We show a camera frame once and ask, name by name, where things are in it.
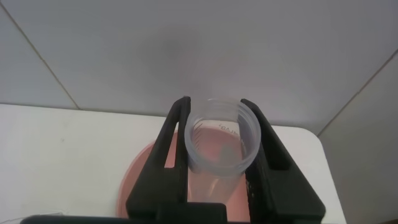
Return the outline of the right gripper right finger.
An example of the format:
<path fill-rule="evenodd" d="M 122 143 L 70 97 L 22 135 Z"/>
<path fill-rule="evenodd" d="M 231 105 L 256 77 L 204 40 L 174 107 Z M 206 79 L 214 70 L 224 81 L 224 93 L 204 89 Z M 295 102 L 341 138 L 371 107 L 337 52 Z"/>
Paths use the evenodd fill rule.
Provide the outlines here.
<path fill-rule="evenodd" d="M 251 223 L 320 223 L 326 208 L 279 139 L 259 107 L 241 102 L 255 114 L 261 143 L 246 169 L 246 192 Z"/>

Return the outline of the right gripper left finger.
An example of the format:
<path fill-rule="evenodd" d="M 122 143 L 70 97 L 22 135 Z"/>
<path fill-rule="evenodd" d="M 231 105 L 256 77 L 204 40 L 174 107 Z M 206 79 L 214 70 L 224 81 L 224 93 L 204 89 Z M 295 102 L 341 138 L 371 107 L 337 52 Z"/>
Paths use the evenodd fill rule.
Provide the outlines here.
<path fill-rule="evenodd" d="M 154 218 L 162 203 L 185 203 L 188 192 L 188 153 L 184 130 L 191 110 L 191 99 L 184 96 L 171 107 L 144 167 L 126 201 L 129 218 Z M 177 132 L 175 163 L 165 162 Z"/>

